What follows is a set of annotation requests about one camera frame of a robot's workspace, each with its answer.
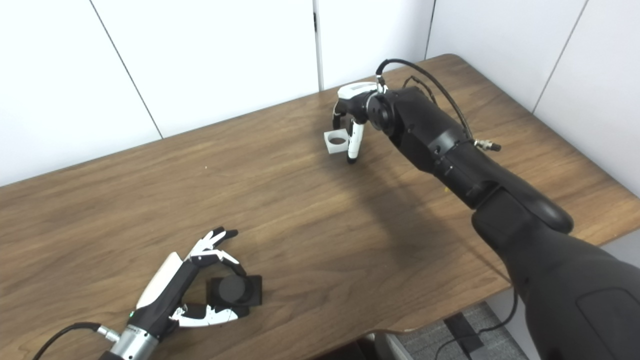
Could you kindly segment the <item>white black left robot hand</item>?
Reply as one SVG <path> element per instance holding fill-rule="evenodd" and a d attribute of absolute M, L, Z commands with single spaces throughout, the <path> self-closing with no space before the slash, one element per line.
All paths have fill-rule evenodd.
<path fill-rule="evenodd" d="M 235 257 L 218 248 L 238 233 L 236 229 L 217 227 L 199 239 L 184 259 L 176 251 L 170 253 L 142 292 L 126 324 L 162 341 L 176 328 L 203 328 L 249 316 L 250 310 L 239 306 L 183 303 L 183 296 L 201 269 L 223 264 L 235 275 L 247 274 Z"/>

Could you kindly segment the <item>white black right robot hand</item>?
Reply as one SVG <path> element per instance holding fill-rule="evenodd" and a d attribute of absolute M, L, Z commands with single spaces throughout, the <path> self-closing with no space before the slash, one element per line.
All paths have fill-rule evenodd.
<path fill-rule="evenodd" d="M 337 101 L 333 107 L 332 126 L 339 130 L 342 118 L 351 116 L 346 128 L 348 135 L 347 163 L 352 165 L 358 160 L 365 124 L 369 120 L 368 101 L 377 93 L 378 85 L 371 81 L 355 82 L 341 86 L 337 91 Z"/>

